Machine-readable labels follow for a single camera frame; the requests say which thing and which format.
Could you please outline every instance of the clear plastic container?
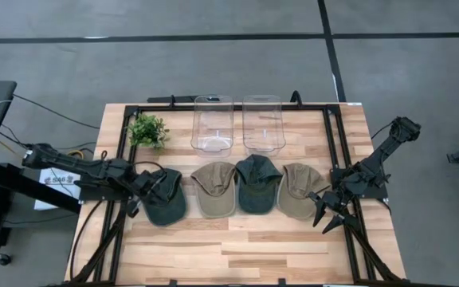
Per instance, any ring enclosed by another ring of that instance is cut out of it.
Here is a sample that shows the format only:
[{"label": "clear plastic container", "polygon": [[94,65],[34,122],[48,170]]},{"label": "clear plastic container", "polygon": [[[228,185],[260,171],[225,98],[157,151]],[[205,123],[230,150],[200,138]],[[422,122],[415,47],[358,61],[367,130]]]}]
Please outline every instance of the clear plastic container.
[{"label": "clear plastic container", "polygon": [[274,156],[285,146],[278,96],[246,96],[242,103],[242,119],[248,155]]},{"label": "clear plastic container", "polygon": [[233,146],[233,98],[198,96],[190,145],[199,156],[224,157]]}]

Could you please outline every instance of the caster wheel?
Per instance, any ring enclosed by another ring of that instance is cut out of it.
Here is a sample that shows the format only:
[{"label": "caster wheel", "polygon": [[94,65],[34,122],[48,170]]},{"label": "caster wheel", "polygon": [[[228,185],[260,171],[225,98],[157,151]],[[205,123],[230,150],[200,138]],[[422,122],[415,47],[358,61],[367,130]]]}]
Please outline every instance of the caster wheel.
[{"label": "caster wheel", "polygon": [[0,254],[0,265],[9,265],[12,262],[12,258],[6,254]]}]

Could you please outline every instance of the wooden tabletop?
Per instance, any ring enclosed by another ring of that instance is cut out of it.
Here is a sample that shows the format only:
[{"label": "wooden tabletop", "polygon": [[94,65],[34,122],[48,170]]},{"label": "wooden tabletop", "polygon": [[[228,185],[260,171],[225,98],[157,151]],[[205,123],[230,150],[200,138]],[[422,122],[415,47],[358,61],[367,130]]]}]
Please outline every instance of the wooden tabletop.
[{"label": "wooden tabletop", "polygon": [[[96,157],[102,151],[108,152],[108,158],[116,156],[125,105],[106,105]],[[354,163],[371,154],[373,146],[363,107],[341,104],[341,111]],[[267,215],[237,211],[229,218],[202,217],[190,174],[209,162],[236,163],[247,157],[242,142],[241,112],[234,113],[234,143],[231,156],[227,158],[196,155],[190,146],[194,112],[153,114],[164,119],[171,130],[171,140],[160,155],[150,148],[138,148],[135,160],[152,160],[181,171],[188,212],[182,221],[165,228],[150,224],[143,210],[135,218],[128,218],[116,284],[166,284],[170,279],[178,280],[179,284],[276,284],[278,278],[285,278],[289,284],[352,283],[343,228],[321,234],[331,219],[330,213],[316,228],[312,227],[311,219],[289,218],[277,208]],[[285,164],[303,163],[328,179],[332,163],[322,112],[283,112],[283,121],[286,146],[271,158],[276,168],[283,171]],[[331,121],[339,162],[343,163],[335,119]],[[139,166],[138,171],[144,168],[151,169]],[[361,204],[370,244],[394,273],[404,277],[389,212],[373,199],[361,200]],[[76,235],[94,205],[94,202],[83,205]],[[105,203],[94,213],[81,235],[74,261],[75,273],[99,244],[104,212]],[[355,246],[361,276],[366,278],[362,250],[357,242]],[[109,257],[111,253],[112,246],[108,249]],[[102,278],[108,278],[107,260]]]}]

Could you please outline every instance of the potted plant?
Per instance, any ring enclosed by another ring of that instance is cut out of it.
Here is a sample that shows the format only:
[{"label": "potted plant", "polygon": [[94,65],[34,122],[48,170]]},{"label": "potted plant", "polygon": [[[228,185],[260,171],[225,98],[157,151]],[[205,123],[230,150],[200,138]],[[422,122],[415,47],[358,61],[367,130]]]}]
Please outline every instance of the potted plant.
[{"label": "potted plant", "polygon": [[157,150],[163,148],[164,142],[169,140],[167,137],[169,129],[164,129],[164,125],[163,119],[156,116],[139,115],[135,122],[127,127],[130,132],[131,145],[153,147]]}]

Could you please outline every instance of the green baseball cap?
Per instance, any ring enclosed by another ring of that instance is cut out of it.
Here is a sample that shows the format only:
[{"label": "green baseball cap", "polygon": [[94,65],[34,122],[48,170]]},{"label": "green baseball cap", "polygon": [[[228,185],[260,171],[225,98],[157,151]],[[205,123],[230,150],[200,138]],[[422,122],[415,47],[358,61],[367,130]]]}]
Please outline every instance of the green baseball cap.
[{"label": "green baseball cap", "polygon": [[276,203],[281,173],[269,158],[250,155],[236,165],[238,171],[238,204],[250,214],[266,214]]},{"label": "green baseball cap", "polygon": [[236,208],[235,166],[231,163],[209,163],[193,172],[199,209],[206,218],[230,216]]},{"label": "green baseball cap", "polygon": [[308,197],[309,192],[316,193],[330,186],[312,167],[301,163],[285,165],[277,193],[277,208],[292,218],[310,218],[315,214],[316,206]]},{"label": "green baseball cap", "polygon": [[[144,210],[150,222],[157,226],[168,226],[182,219],[187,212],[187,203],[180,181],[182,174],[170,168],[164,168],[166,177],[154,187],[149,199],[144,203]],[[162,171],[151,174],[160,178]]]}]

